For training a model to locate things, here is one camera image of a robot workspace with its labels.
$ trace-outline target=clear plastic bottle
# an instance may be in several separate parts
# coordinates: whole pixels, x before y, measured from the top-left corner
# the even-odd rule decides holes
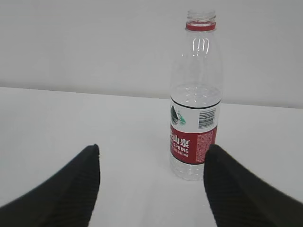
[[[204,158],[215,142],[222,98],[221,55],[215,11],[188,12],[186,39],[171,77],[170,166],[186,180],[203,178]]]

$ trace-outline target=white table surface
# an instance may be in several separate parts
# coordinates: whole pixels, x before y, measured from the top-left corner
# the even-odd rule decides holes
[[[217,144],[303,201],[303,110],[222,104]],[[215,227],[203,182],[169,169],[169,100],[0,88],[0,206],[85,146],[101,151],[90,227]]]

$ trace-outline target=barcode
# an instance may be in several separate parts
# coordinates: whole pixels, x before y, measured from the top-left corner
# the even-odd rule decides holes
[[[213,126],[215,114],[216,114],[216,109],[201,111],[199,115],[199,129]]]

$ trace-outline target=white wall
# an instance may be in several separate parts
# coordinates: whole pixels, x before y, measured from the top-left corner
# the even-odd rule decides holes
[[[0,0],[0,86],[169,97],[187,10],[204,6],[225,102],[303,107],[302,0]]]

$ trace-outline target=mountain logo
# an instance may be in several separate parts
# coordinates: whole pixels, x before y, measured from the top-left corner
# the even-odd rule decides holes
[[[175,107],[172,105],[170,109],[170,118],[171,122],[174,125],[180,124],[180,125],[185,125],[186,121],[184,120],[183,116],[180,114],[180,111],[176,113]]]

